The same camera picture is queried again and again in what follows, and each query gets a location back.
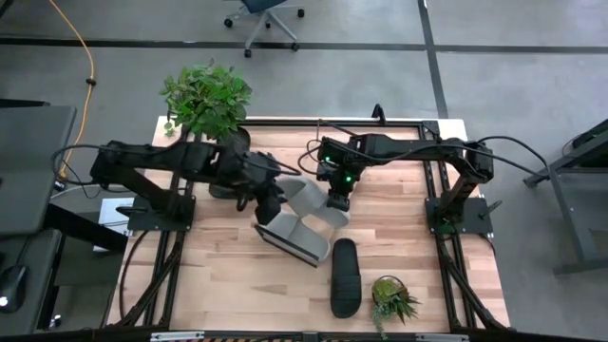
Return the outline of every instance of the black slipper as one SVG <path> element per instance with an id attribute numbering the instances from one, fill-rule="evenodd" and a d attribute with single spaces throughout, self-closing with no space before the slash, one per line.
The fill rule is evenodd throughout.
<path id="1" fill-rule="evenodd" d="M 361 306 L 361 275 L 354 242 L 341 238 L 333 245 L 332 255 L 332 313 L 337 318 L 349 318 Z"/>

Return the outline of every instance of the black desk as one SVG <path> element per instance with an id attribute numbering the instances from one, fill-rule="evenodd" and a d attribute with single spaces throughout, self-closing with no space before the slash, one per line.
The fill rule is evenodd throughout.
<path id="1" fill-rule="evenodd" d="M 55 181 L 50 156 L 66 146 L 75 117 L 65 106 L 0 109 L 0 235 L 42 228 Z"/>
<path id="2" fill-rule="evenodd" d="M 5 259 L 0 270 L 14 265 L 26 238 L 29 238 L 29 243 L 21 260 L 28 267 L 26 300 L 16 313 L 0 313 L 0 336 L 34 331 L 44 309 L 47 288 L 56 271 L 57 253 L 62 245 L 62 234 L 56 230 L 44 230 L 29 237 L 2 237 L 0 253 Z"/>

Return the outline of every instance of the wooden table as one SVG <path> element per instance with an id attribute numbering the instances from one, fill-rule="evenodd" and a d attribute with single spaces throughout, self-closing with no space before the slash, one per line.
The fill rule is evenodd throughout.
<path id="1" fill-rule="evenodd" d="M 174 138 L 163 134 L 159 118 L 154 145 L 168 145 Z M 466 139 L 461 120 L 440 120 L 443 138 Z M 271 152 L 297 167 L 297 158 L 315 127 L 247 127 L 252 150 Z M 385 133 L 395 139 L 418 139 L 412 128 L 353 128 L 354 132 Z M 346 134 L 321 128 L 321 135 L 346 141 Z M 305 166 L 314 169 L 314 162 Z M 448 167 L 453 183 L 458 173 Z M 168 187 L 170 173 L 147 171 L 159 186 Z M 437 250 L 428 233 L 424 198 L 428 195 L 421 162 L 398 161 L 366 169 L 351 195 L 351 223 L 332 239 L 356 242 L 363 282 L 363 303 L 349 319 L 333 317 L 330 309 L 332 260 L 318 268 L 262 241 L 252 223 L 255 202 L 237 212 L 233 200 L 212 199 L 207 184 L 196 184 L 197 213 L 187 234 L 176 290 L 172 330 L 374 332 L 371 323 L 371 284 L 379 276 L 399 277 L 422 305 L 418 319 L 385 324 L 387 332 L 448 332 L 446 304 Z M 125 307 L 129 309 L 150 281 L 160 233 L 143 240 L 129 266 L 125 282 Z M 127 252 L 134 242 L 130 239 Z M 465 265 L 471 287 L 495 317 L 508 325 L 503 291 L 492 250 L 478 236 L 462 236 Z M 461 322 L 465 322 L 460 291 L 454 291 Z M 162 311 L 164 289 L 157 316 Z M 114 295 L 108 323 L 118 320 L 118 293 Z"/>

